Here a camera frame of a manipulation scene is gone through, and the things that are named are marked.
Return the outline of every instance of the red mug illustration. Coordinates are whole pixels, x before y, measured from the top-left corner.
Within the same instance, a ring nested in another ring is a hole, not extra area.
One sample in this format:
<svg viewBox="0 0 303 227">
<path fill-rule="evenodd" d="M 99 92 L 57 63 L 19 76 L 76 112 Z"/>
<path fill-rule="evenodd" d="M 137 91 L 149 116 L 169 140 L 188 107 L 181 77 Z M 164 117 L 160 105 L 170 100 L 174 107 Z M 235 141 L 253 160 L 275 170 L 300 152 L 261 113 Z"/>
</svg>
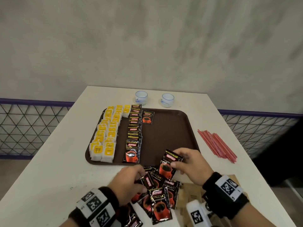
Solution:
<svg viewBox="0 0 303 227">
<path fill-rule="evenodd" d="M 154 185 L 156 186 L 156 188 L 159 188 L 159 183 L 155 179 L 154 179 Z"/>
<path fill-rule="evenodd" d="M 129 151 L 125 153 L 126 156 L 126 161 L 129 163 L 135 163 L 137 162 L 138 158 L 137 158 L 137 153 L 135 151 Z"/>
<path fill-rule="evenodd" d="M 142 122 L 145 122 L 145 123 L 152 123 L 151 119 L 149 117 L 143 117 L 142 118 Z"/>
<path fill-rule="evenodd" d="M 173 207 L 175 205 L 174 195 L 170 191 L 169 191 L 169 203 L 171 204 L 171 207 Z"/>
<path fill-rule="evenodd" d="M 167 179 L 171 179 L 172 177 L 172 167 L 170 164 L 162 163 L 159 168 L 159 173 L 163 175 Z"/>
<path fill-rule="evenodd" d="M 133 202 L 137 202 L 139 200 L 140 195 L 141 195 L 141 193 L 137 193 L 131 200 Z"/>
<path fill-rule="evenodd" d="M 152 210 L 152 201 L 150 196 L 145 196 L 143 199 L 143 207 L 148 211 L 151 212 Z"/>
<path fill-rule="evenodd" d="M 170 218 L 169 209 L 164 202 L 158 202 L 154 205 L 154 215 L 158 221 L 164 218 Z"/>
</svg>

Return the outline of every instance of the cup rim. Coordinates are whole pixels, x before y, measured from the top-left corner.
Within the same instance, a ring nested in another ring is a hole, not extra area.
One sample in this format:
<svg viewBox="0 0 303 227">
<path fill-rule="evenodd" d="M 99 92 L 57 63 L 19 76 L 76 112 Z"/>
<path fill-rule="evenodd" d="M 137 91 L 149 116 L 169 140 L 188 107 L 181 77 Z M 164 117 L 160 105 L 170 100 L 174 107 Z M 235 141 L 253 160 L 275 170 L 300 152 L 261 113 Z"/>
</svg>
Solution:
<svg viewBox="0 0 303 227">
<path fill-rule="evenodd" d="M 141 96 L 137 96 L 137 93 L 138 92 L 145 92 L 146 93 L 146 96 L 143 96 L 143 97 L 141 97 Z M 147 97 L 148 96 L 148 94 L 147 94 L 147 92 L 146 91 L 137 91 L 136 93 L 135 93 L 135 96 L 137 96 L 137 97 L 139 97 L 139 98 L 145 98 L 145 97 Z"/>
<path fill-rule="evenodd" d="M 170 93 L 164 93 L 163 95 L 165 95 L 165 94 L 172 95 L 172 97 L 173 97 L 173 99 L 166 99 L 166 100 L 174 100 L 174 99 L 175 99 L 175 97 L 174 97 L 174 95 L 173 95 L 173 94 L 170 94 Z"/>
</svg>

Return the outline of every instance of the white device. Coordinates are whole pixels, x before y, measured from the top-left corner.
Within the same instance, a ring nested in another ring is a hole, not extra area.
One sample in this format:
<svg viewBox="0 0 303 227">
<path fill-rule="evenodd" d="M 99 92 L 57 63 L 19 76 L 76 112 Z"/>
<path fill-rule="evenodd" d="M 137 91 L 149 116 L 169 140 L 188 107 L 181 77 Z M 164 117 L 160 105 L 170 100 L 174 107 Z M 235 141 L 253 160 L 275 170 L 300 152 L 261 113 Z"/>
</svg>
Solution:
<svg viewBox="0 0 303 227">
<path fill-rule="evenodd" d="M 212 226 L 207 216 L 211 211 L 207 210 L 206 202 L 201 204 L 198 200 L 194 200 L 186 204 L 186 209 L 194 227 Z"/>
</svg>

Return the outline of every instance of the concrete wall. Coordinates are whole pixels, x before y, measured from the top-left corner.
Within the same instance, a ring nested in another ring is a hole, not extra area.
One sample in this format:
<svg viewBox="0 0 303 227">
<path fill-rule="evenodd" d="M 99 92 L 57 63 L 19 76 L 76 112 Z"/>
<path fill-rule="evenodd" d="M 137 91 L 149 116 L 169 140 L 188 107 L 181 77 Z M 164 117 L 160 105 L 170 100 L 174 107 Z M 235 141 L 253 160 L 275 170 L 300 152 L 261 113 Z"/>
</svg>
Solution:
<svg viewBox="0 0 303 227">
<path fill-rule="evenodd" d="M 0 97 L 75 101 L 96 85 L 299 113 L 302 10 L 303 0 L 0 0 Z"/>
</svg>

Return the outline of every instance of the left hand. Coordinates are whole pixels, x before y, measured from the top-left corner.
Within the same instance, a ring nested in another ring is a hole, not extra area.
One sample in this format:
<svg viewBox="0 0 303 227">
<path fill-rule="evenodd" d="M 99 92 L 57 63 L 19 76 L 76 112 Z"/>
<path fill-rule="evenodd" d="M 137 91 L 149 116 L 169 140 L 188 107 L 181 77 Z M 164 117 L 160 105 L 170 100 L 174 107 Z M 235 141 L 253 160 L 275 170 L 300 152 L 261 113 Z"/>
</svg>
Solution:
<svg viewBox="0 0 303 227">
<path fill-rule="evenodd" d="M 144 185 L 135 184 L 135 180 L 146 175 L 141 165 L 134 165 L 122 168 L 109 183 L 108 187 L 116 195 L 119 206 L 124 206 L 131 201 L 137 193 L 146 193 Z"/>
</svg>

